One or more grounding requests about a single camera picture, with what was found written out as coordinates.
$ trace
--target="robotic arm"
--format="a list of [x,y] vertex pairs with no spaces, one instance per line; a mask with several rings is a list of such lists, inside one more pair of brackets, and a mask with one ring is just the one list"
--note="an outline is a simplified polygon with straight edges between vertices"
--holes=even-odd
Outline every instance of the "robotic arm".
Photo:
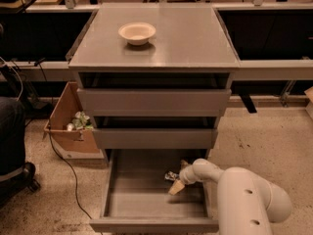
[[247,169],[223,170],[204,159],[183,168],[169,193],[208,180],[217,183],[220,235],[272,235],[270,222],[282,222],[291,214],[291,199],[279,186]]

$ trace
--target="brown box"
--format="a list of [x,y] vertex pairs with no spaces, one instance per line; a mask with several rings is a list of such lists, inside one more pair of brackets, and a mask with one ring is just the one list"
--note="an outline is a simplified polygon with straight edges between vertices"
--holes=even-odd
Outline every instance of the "brown box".
[[310,102],[306,107],[306,112],[313,118],[313,87],[304,91]]
[[76,91],[76,82],[68,82],[44,131],[51,133],[51,137],[57,143],[58,152],[66,159],[102,158],[103,154],[96,145],[92,130],[67,131],[67,125],[75,114],[82,111]]

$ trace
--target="bowl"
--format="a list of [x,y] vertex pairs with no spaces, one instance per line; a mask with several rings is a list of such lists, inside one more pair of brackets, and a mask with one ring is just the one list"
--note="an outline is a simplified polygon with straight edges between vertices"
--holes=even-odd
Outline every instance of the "bowl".
[[143,45],[156,34],[156,28],[148,23],[128,23],[118,30],[118,34],[131,45]]

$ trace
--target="concrete floor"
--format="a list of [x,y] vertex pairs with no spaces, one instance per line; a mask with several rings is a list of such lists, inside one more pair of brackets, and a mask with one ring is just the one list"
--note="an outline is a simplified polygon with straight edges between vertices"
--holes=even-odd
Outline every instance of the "concrete floor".
[[[230,104],[210,159],[222,168],[246,167],[290,194],[292,215],[284,223],[271,225],[275,235],[312,234],[313,119],[303,105],[256,106],[258,113],[249,114],[242,105]],[[43,135],[45,123],[34,120],[25,136],[27,160],[37,167],[41,190],[30,193],[25,189],[0,210],[0,234],[96,234],[76,203],[72,171]],[[106,165],[102,161],[69,162],[77,173],[81,206],[92,217],[99,217]],[[214,199],[212,209],[216,212]]]

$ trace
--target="gray cabinet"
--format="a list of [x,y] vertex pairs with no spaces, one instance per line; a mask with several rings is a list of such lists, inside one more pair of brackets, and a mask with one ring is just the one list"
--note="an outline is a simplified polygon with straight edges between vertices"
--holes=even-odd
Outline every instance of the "gray cabinet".
[[[134,21],[156,27],[148,45],[130,46],[116,34]],[[189,42],[179,37],[185,33]],[[164,181],[167,170],[179,171],[181,160],[207,156],[231,94],[237,58],[212,8],[107,4],[69,67],[97,145],[110,159],[93,229],[216,231],[206,187],[196,184],[170,196],[171,183]]]

